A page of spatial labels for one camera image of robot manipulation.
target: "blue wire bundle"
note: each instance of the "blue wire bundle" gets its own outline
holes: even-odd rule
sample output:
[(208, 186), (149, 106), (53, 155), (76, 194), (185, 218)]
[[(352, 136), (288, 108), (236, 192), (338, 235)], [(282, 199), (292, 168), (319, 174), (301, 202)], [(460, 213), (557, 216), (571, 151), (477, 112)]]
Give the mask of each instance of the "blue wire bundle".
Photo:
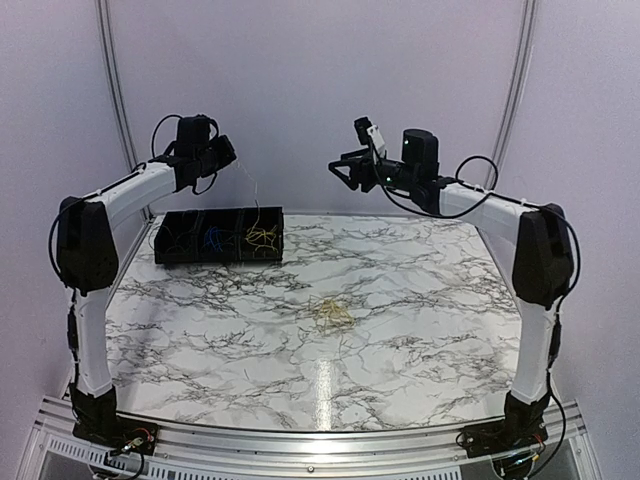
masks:
[(222, 246), (229, 244), (229, 242), (223, 242), (220, 237), (220, 229), (218, 227), (211, 227), (204, 234), (204, 246), (211, 247), (214, 252), (222, 252)]

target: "gray marble vein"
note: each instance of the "gray marble vein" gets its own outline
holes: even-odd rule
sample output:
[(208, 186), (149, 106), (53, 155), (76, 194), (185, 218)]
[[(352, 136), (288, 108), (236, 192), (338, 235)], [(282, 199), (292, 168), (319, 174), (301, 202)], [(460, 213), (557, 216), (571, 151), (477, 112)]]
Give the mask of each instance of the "gray marble vein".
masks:
[[(329, 298), (352, 321), (319, 316)], [(473, 228), (396, 217), (288, 215), (280, 265), (166, 268), (145, 242), (107, 312), (122, 409), (247, 428), (499, 413), (519, 330)]]

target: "marble tabletop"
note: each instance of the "marble tabletop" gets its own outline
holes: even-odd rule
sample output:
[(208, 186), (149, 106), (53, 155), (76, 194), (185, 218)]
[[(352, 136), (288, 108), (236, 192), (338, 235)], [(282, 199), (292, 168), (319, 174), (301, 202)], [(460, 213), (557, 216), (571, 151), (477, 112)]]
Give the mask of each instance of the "marble tabletop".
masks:
[(145, 241), (107, 311), (120, 409), (264, 429), (498, 414), (519, 331), (478, 233), (405, 217), (286, 215), (275, 265), (166, 268)]

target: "black tray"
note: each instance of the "black tray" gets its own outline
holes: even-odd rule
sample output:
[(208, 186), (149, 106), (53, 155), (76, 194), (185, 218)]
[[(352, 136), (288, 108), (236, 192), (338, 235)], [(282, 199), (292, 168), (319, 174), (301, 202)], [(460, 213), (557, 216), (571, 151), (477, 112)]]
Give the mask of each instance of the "black tray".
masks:
[(154, 239), (155, 262), (282, 261), (283, 229), (282, 207), (169, 212)]

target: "white wall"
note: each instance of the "white wall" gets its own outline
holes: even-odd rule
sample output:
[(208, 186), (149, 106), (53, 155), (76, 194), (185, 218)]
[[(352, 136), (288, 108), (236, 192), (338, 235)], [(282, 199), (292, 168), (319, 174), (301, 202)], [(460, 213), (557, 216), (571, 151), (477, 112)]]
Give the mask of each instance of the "white wall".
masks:
[(562, 205), (583, 251), (556, 381), (605, 479), (640, 456), (640, 3), (543, 1), (499, 190)]
[[(70, 366), (47, 257), (60, 201), (126, 173), (93, 2), (0, 3), (0, 476), (14, 478), (42, 396)], [(122, 225), (126, 251), (141, 226)]]
[[(113, 2), (140, 153), (165, 114), (207, 113), (258, 180), (263, 205), (342, 213), (398, 213), (380, 192), (353, 193), (327, 171), (360, 147), (353, 120), (362, 115), (380, 125), (394, 158), (403, 129), (432, 130), (446, 174), (491, 153), (521, 11), (512, 0)], [(162, 148), (174, 132), (162, 130)], [(211, 193), (156, 208), (252, 204), (251, 181), (230, 169)]]

